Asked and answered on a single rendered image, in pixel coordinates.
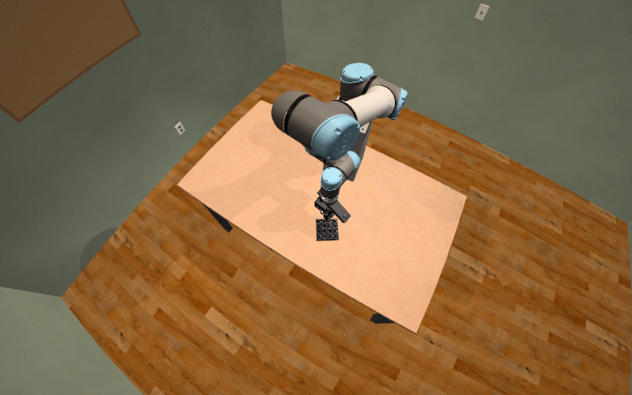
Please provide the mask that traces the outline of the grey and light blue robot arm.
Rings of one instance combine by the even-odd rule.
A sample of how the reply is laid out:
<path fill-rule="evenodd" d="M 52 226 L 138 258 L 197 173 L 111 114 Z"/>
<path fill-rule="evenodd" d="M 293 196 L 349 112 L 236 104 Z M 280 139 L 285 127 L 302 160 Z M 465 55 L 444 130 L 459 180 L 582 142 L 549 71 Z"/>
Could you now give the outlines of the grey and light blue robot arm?
<path fill-rule="evenodd" d="M 340 80 L 338 100 L 325 103 L 304 92 L 290 91 L 274 101 L 271 117 L 280 131 L 308 147 L 307 153 L 329 166 L 321 174 L 320 196 L 327 203 L 335 202 L 326 205 L 346 223 L 351 215 L 338 201 L 339 191 L 360 164 L 358 155 L 349 149 L 360 127 L 376 118 L 395 120 L 407 92 L 374 76 L 373 69 L 364 63 L 346 66 Z"/>

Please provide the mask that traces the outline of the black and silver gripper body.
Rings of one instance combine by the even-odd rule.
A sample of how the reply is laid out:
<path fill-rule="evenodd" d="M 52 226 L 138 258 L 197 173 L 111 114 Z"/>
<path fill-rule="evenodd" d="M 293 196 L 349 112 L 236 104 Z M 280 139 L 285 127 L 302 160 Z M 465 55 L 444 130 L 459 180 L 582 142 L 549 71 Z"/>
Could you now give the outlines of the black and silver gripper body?
<path fill-rule="evenodd" d="M 320 196 L 320 190 L 318 190 L 318 191 L 317 191 L 317 193 L 319 194 L 319 197 L 315 200 L 315 207 L 316 207 L 316 208 L 317 208 L 320 212 L 322 212 L 322 211 L 323 211 L 325 214 L 331 215 L 333 212 L 332 212 L 332 211 L 328 208 L 328 206 L 327 206 L 327 205 L 332 205 L 332 204 L 335 204 L 335 202 L 333 202 L 333 203 L 327 203 L 327 202 L 325 202 L 325 201 L 323 201 L 323 200 L 321 199 L 321 196 Z M 324 203 L 323 203 L 322 201 L 323 201 Z M 327 204 L 327 205 L 326 205 L 326 204 Z"/>

